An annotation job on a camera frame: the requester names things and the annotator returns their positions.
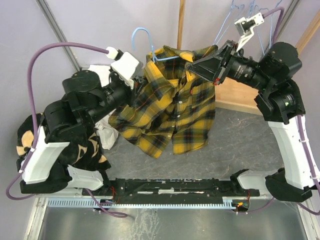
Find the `wooden clothes rack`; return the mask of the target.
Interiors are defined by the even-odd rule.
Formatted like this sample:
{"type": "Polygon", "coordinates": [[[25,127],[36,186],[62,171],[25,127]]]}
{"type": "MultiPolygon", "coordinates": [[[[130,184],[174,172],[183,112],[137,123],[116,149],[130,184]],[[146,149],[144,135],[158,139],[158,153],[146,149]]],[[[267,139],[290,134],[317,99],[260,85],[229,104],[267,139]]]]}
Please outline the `wooden clothes rack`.
{"type": "MultiPolygon", "coordinates": [[[[230,24],[229,29],[218,43],[220,49],[226,41],[238,43],[240,39],[234,22],[238,19],[248,17],[249,7],[252,0],[235,0],[236,5],[245,4],[242,13],[234,11],[229,17],[226,27],[230,24]]],[[[272,8],[276,5],[277,0],[257,0],[256,4],[260,8],[272,8]]],[[[186,0],[184,13],[183,41],[181,49],[193,50],[206,48],[213,44],[218,31],[230,10],[231,0],[186,0]]],[[[320,47],[317,42],[320,39],[320,1],[319,0],[282,0],[280,4],[284,8],[283,19],[277,33],[276,42],[285,42],[297,48],[299,59],[302,62],[302,68],[292,78],[297,82],[301,91],[304,105],[312,112],[312,107],[308,106],[310,92],[310,79],[316,71],[320,60],[320,47]]],[[[243,47],[244,56],[259,62],[261,47],[258,36],[254,36],[243,47]]],[[[258,95],[258,90],[245,84],[239,83],[230,78],[226,78],[220,85],[215,86],[215,106],[217,108],[239,111],[249,114],[262,116],[257,108],[254,98],[258,95]]]]}

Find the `yellow plaid shirt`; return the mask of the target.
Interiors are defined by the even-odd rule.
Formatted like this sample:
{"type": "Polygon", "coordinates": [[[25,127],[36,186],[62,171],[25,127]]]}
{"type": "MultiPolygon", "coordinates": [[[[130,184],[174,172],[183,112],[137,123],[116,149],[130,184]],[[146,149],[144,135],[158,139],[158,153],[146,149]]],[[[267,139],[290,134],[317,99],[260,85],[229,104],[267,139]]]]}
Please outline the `yellow plaid shirt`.
{"type": "Polygon", "coordinates": [[[149,53],[143,70],[147,84],[133,105],[113,112],[109,124],[153,158],[169,143],[176,155],[206,146],[216,114],[215,86],[187,67],[217,50],[216,45],[198,50],[165,45],[149,53]]]}

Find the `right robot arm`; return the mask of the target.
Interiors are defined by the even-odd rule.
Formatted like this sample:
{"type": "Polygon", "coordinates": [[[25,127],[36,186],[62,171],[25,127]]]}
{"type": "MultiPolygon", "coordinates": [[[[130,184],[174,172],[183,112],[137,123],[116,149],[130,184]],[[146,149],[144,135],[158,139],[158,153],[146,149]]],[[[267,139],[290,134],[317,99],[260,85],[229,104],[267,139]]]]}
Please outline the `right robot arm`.
{"type": "Polygon", "coordinates": [[[187,67],[213,84],[229,78],[258,91],[254,101],[276,138],[284,165],[265,177],[266,188],[277,200],[296,203],[309,199],[320,185],[320,171],[307,138],[306,110],[293,81],[301,67],[298,51],[289,43],[273,44],[260,61],[254,61],[230,40],[187,67]]]}

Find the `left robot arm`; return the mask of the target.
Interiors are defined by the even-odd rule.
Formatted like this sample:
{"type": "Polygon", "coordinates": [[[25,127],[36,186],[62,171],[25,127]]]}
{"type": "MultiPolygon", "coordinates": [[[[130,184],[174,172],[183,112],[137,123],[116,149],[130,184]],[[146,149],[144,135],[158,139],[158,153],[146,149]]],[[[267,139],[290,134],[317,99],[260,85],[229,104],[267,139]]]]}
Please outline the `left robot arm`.
{"type": "Polygon", "coordinates": [[[42,113],[27,117],[17,130],[17,169],[23,194],[52,194],[80,188],[106,195],[110,163],[95,125],[121,105],[132,105],[140,82],[129,85],[112,70],[102,86],[97,73],[82,70],[62,83],[64,96],[42,113]]]}

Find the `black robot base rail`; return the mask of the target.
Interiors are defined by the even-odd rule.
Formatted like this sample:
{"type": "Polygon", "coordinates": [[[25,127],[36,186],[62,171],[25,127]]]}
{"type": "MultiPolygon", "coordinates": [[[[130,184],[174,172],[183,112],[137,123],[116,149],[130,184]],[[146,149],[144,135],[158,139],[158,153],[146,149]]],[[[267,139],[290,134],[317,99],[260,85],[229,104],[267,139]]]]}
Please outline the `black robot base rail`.
{"type": "Polygon", "coordinates": [[[92,192],[97,197],[110,197],[116,204],[221,204],[223,197],[258,197],[258,189],[242,188],[237,177],[230,179],[136,179],[117,178],[92,192]]]}

